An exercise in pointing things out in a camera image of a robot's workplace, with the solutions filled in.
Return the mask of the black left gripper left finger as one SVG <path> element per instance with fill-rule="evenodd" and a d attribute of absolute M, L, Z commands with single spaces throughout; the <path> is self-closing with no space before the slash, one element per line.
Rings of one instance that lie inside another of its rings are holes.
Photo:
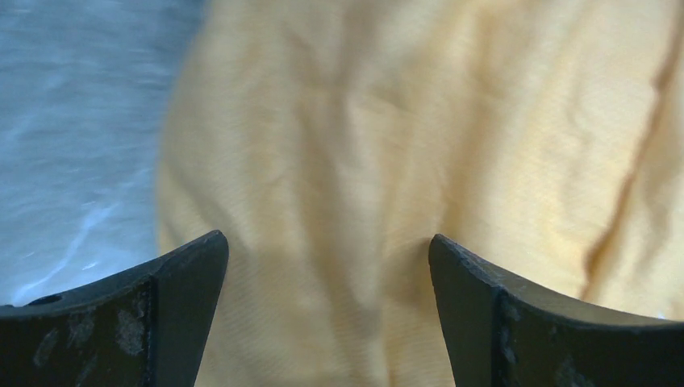
<path fill-rule="evenodd" d="M 88 285 L 3 306 L 2 386 L 193 385 L 228 257 L 211 231 Z"/>

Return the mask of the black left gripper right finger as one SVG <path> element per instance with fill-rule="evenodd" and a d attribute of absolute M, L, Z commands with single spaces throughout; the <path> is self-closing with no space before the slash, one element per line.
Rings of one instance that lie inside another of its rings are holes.
<path fill-rule="evenodd" d="M 674 387 L 683 325 L 565 296 L 443 235 L 430 274 L 459 386 Z"/>

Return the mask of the blue and orange pillowcase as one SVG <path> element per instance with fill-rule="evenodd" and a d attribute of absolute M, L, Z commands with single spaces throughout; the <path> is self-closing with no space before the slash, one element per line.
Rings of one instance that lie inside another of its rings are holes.
<path fill-rule="evenodd" d="M 211 1 L 158 216 L 230 244 L 199 386 L 452 385 L 439 233 L 680 319 L 683 4 Z"/>

